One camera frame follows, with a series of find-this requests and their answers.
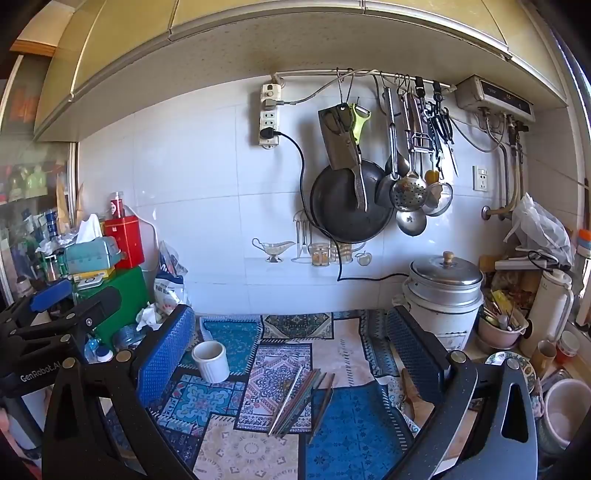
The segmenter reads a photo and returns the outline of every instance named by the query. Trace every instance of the strainer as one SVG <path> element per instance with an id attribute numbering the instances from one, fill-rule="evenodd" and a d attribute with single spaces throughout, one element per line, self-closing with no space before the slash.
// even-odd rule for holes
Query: strainer
<path id="1" fill-rule="evenodd" d="M 392 204 L 399 212 L 414 212 L 419 210 L 425 203 L 427 191 L 427 183 L 417 173 L 417 152 L 413 147 L 413 132 L 411 130 L 411 125 L 414 125 L 414 123 L 411 121 L 408 108 L 408 102 L 413 101 L 413 99 L 410 93 L 407 95 L 410 97 L 409 99 L 407 99 L 406 95 L 400 95 L 400 104 L 403 113 L 404 129 L 407 135 L 408 156 L 412 162 L 408 174 L 398 180 L 392 189 Z"/>

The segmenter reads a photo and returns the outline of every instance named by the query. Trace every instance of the decorative tile picture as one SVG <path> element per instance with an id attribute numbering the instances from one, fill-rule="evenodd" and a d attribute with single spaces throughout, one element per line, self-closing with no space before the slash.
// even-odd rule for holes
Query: decorative tile picture
<path id="1" fill-rule="evenodd" d="M 233 417 L 212 414 L 193 468 L 199 480 L 297 480 L 297 435 L 279 439 L 233 427 Z"/>
<path id="2" fill-rule="evenodd" d="M 318 415 L 324 391 L 314 392 Z M 306 478 L 379 480 L 401 459 L 400 428 L 382 403 L 381 387 L 337 388 L 320 430 L 306 446 Z"/>
<path id="3" fill-rule="evenodd" d="M 311 355 L 312 348 L 309 343 L 259 345 L 236 428 L 267 432 L 300 366 L 304 369 L 296 384 L 296 391 L 306 374 L 310 372 Z M 309 432 L 310 429 L 311 407 L 308 403 L 291 432 Z"/>
<path id="4" fill-rule="evenodd" d="M 263 338 L 333 338 L 332 314 L 267 315 Z"/>
<path id="5" fill-rule="evenodd" d="M 164 405 L 157 423 L 199 437 L 210 413 L 237 415 L 244 387 L 243 382 L 211 384 L 201 377 L 184 374 Z"/>

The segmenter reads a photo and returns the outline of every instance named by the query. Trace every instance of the kitchen utensil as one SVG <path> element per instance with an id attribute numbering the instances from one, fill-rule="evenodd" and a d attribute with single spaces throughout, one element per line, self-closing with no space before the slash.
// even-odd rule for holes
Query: kitchen utensil
<path id="1" fill-rule="evenodd" d="M 357 208 L 349 169 L 326 167 L 314 181 L 310 192 L 310 213 L 316 225 L 337 242 L 359 244 L 379 234 L 393 209 L 375 203 L 375 190 L 385 172 L 375 163 L 363 160 L 363 182 L 368 194 L 368 210 Z"/>
<path id="2" fill-rule="evenodd" d="M 435 169 L 433 137 L 424 128 L 424 97 L 409 99 L 412 117 L 413 149 L 419 155 L 420 176 L 423 176 L 423 154 L 429 156 L 431 171 Z"/>
<path id="3" fill-rule="evenodd" d="M 457 172 L 457 164 L 456 164 L 456 157 L 453 153 L 453 128 L 452 128 L 452 121 L 449 118 L 449 110 L 447 107 L 441 107 L 441 103 L 443 102 L 443 95 L 441 94 L 441 84 L 439 82 L 433 82 L 433 100 L 435 100 L 435 112 L 434 112 L 434 122 L 433 125 L 435 127 L 436 132 L 439 134 L 443 142 L 445 143 L 447 149 L 449 150 L 449 155 L 452 158 L 452 165 L 453 171 L 456 173 L 456 177 L 458 176 Z"/>
<path id="4" fill-rule="evenodd" d="M 546 410 L 538 421 L 538 445 L 560 455 L 569 446 L 591 407 L 591 388 L 581 380 L 566 379 L 550 387 Z"/>
<path id="5" fill-rule="evenodd" d="M 362 173 L 362 160 L 359 147 L 353 136 L 355 121 L 351 107 L 347 103 L 320 110 L 320 129 L 333 170 L 349 169 L 353 172 L 353 186 L 357 208 L 367 212 L 367 194 Z"/>
<path id="6" fill-rule="evenodd" d="M 371 263 L 371 253 L 363 252 L 355 254 L 355 258 L 357 259 L 357 263 L 362 267 L 367 267 Z"/>
<path id="7" fill-rule="evenodd" d="M 483 317 L 480 317 L 478 320 L 478 335 L 483 341 L 494 348 L 503 350 L 511 348 L 517 343 L 522 332 L 523 329 L 513 332 L 502 330 L 492 326 Z"/>
<path id="8" fill-rule="evenodd" d="M 421 235 L 427 228 L 427 217 L 421 209 L 413 212 L 396 212 L 396 223 L 402 233 L 408 236 Z"/>
<path id="9" fill-rule="evenodd" d="M 400 99 L 402 118 L 404 121 L 404 131 L 407 134 L 408 155 L 410 156 L 411 160 L 411 169 L 404 178 L 401 178 L 394 184 L 391 198 L 394 208 L 396 208 L 396 210 L 399 212 L 413 212 L 422 207 L 423 203 L 425 202 L 427 184 L 418 175 L 416 170 L 418 153 L 416 152 L 413 144 L 413 131 L 411 128 L 414 127 L 412 127 L 411 117 L 408 110 L 408 105 L 413 101 L 413 97 L 411 94 L 408 94 L 408 97 L 401 95 Z"/>
<path id="10" fill-rule="evenodd" d="M 531 366 L 531 363 L 524 356 L 513 352 L 498 352 L 487 358 L 485 363 L 487 365 L 502 365 L 503 362 L 508 358 L 514 358 L 519 362 L 519 366 L 521 367 L 521 371 L 525 377 L 525 383 L 527 384 L 528 392 L 531 393 L 534 389 L 535 379 L 537 377 L 535 375 L 534 367 Z"/>
<path id="11" fill-rule="evenodd" d="M 201 378 L 209 383 L 221 383 L 230 376 L 226 347 L 220 342 L 209 340 L 198 343 L 191 352 Z"/>
<path id="12" fill-rule="evenodd" d="M 392 104 L 392 90 L 384 87 L 384 99 L 386 103 L 386 112 L 388 114 L 388 145 L 390 148 L 390 157 L 386 162 L 386 175 L 379 181 L 376 191 L 375 201 L 378 205 L 391 208 L 394 205 L 391 200 L 392 187 L 398 180 L 398 161 L 396 150 L 396 127 L 394 123 L 394 106 Z"/>
<path id="13" fill-rule="evenodd" d="M 538 378 L 544 378 L 555 357 L 556 346 L 549 340 L 540 340 L 534 354 L 531 356 L 531 364 L 534 366 Z"/>
<path id="14" fill-rule="evenodd" d="M 484 276 L 480 269 L 453 252 L 424 257 L 410 264 L 405 283 L 418 297 L 441 306 L 463 307 L 483 303 L 480 285 Z"/>
<path id="15" fill-rule="evenodd" d="M 571 278 L 562 270 L 543 272 L 530 310 L 531 333 L 519 344 L 524 355 L 532 355 L 540 340 L 554 342 L 560 338 L 573 306 L 571 284 Z"/>
<path id="16" fill-rule="evenodd" d="M 273 429 L 275 428 L 275 425 L 277 425 L 277 422 L 279 421 L 279 417 L 281 417 L 281 414 L 283 413 L 283 410 L 285 410 L 285 406 L 287 405 L 287 401 L 290 399 L 291 394 L 294 391 L 294 388 L 296 387 L 296 383 L 297 381 L 300 379 L 300 375 L 303 372 L 304 367 L 300 366 L 300 368 L 298 369 L 293 382 L 290 385 L 289 390 L 287 391 L 285 398 L 283 399 L 283 402 L 281 402 L 281 405 L 279 407 L 279 410 L 277 410 L 277 414 L 275 415 L 275 419 L 273 420 L 273 423 L 271 424 L 271 428 L 269 429 L 269 432 L 267 433 L 268 436 L 271 436 L 273 434 Z"/>
<path id="17" fill-rule="evenodd" d="M 564 365 L 577 355 L 580 346 L 579 339 L 576 338 L 574 333 L 566 330 L 562 332 L 560 340 L 558 340 L 558 344 L 556 345 L 556 363 Z"/>
<path id="18" fill-rule="evenodd" d="M 318 432 L 318 429 L 320 428 L 320 425 L 322 424 L 322 418 L 324 417 L 326 410 L 328 410 L 330 400 L 332 399 L 332 394 L 333 394 L 332 384 L 334 381 L 335 381 L 335 374 L 332 374 L 330 376 L 329 386 L 326 389 L 326 393 L 324 394 L 324 399 L 322 400 L 322 405 L 320 406 L 320 412 L 318 413 L 318 418 L 316 418 L 316 424 L 314 425 L 314 428 L 312 429 L 312 435 L 310 435 L 310 440 L 308 440 L 308 445 L 312 443 L 312 439 L 314 438 L 314 435 L 316 435 L 316 432 Z"/>
<path id="19" fill-rule="evenodd" d="M 261 242 L 258 238 L 252 239 L 252 246 L 258 248 L 259 250 L 264 251 L 269 258 L 267 258 L 267 262 L 269 263 L 279 263 L 283 262 L 279 255 L 281 255 L 285 250 L 287 250 L 292 245 L 295 245 L 295 242 L 281 242 L 279 244 L 266 244 Z"/>
<path id="20" fill-rule="evenodd" d="M 355 143 L 359 145 L 361 130 L 365 122 L 371 118 L 371 112 L 357 103 L 350 103 L 349 106 L 353 115 L 353 138 L 355 139 Z"/>
<path id="21" fill-rule="evenodd" d="M 432 183 L 427 186 L 425 204 L 421 207 L 425 215 L 438 217 L 447 212 L 452 204 L 453 188 L 448 183 Z"/>

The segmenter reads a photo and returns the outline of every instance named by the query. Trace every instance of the stainless steel pot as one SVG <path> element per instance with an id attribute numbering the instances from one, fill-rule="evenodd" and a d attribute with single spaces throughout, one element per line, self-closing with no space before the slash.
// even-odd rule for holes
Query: stainless steel pot
<path id="1" fill-rule="evenodd" d="M 413 261 L 405 283 L 424 300 L 459 307 L 478 301 L 483 278 L 472 262 L 455 257 L 452 252 L 443 252 L 437 257 Z"/>

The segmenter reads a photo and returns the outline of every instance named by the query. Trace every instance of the power strip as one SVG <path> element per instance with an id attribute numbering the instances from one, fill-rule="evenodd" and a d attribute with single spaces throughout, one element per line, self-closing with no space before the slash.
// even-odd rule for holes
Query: power strip
<path id="1" fill-rule="evenodd" d="M 277 83 L 265 83 L 261 88 L 261 120 L 259 131 L 271 127 L 279 130 L 279 109 L 277 105 L 265 107 L 265 100 L 281 100 L 281 85 Z M 273 136 L 266 139 L 259 136 L 259 145 L 263 148 L 273 148 L 279 145 L 279 137 Z"/>

